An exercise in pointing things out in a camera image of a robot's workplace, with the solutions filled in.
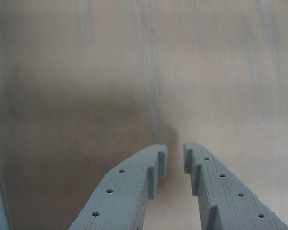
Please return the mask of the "white plastic gripper finger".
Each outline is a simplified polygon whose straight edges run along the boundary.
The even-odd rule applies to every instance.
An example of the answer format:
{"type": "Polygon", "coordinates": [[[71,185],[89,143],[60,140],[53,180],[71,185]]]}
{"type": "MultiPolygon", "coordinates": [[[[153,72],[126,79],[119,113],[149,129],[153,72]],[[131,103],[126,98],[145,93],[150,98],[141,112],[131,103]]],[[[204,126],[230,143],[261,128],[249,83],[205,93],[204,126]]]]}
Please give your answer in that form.
{"type": "Polygon", "coordinates": [[[141,230],[147,202],[166,174],[167,157],[167,146],[154,144],[109,170],[70,229],[141,230]]]}
{"type": "Polygon", "coordinates": [[[184,172],[203,230],[287,230],[288,226],[208,149],[184,143],[184,172]]]}

